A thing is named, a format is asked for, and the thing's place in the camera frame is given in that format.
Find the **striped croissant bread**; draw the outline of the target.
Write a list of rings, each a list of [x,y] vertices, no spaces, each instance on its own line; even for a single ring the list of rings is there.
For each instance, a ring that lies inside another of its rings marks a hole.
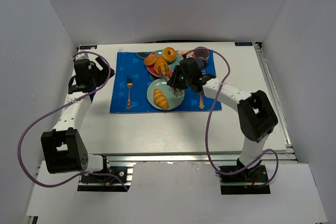
[[[169,69],[169,66],[162,57],[158,57],[153,69],[159,76],[161,76],[161,68]]]

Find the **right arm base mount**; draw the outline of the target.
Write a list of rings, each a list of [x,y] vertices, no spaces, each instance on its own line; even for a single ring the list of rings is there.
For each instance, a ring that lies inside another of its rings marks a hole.
[[[265,165],[260,165],[251,175],[242,174],[224,176],[219,174],[221,195],[269,195],[270,186]]]

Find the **striped bread roll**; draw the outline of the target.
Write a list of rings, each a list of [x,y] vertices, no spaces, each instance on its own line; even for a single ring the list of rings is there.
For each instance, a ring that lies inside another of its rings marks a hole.
[[[169,108],[168,100],[160,89],[155,89],[153,91],[153,99],[154,103],[161,109],[167,110]]]

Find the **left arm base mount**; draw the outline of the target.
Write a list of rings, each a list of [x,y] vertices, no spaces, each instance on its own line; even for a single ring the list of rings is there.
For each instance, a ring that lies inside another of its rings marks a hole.
[[[103,156],[103,169],[96,175],[83,175],[79,179],[79,192],[127,192],[132,180],[132,167],[109,161]]]

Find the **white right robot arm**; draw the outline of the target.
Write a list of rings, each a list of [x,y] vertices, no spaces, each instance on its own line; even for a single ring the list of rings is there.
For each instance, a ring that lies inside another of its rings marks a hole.
[[[237,112],[240,129],[245,137],[243,149],[237,160],[237,170],[218,174],[233,176],[253,172],[265,154],[264,145],[268,136],[278,124],[278,118],[267,95],[258,90],[246,92],[219,80],[215,75],[202,73],[196,60],[186,58],[175,67],[173,74],[166,78],[173,91],[192,89],[195,93],[220,102]]]

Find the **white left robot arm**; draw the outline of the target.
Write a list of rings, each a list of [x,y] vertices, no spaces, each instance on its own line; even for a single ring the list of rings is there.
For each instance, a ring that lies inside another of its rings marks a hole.
[[[68,83],[65,108],[59,121],[41,136],[48,171],[109,173],[106,156],[89,154],[80,129],[96,91],[114,75],[114,70],[101,58],[91,61],[85,52],[73,59],[75,75]]]

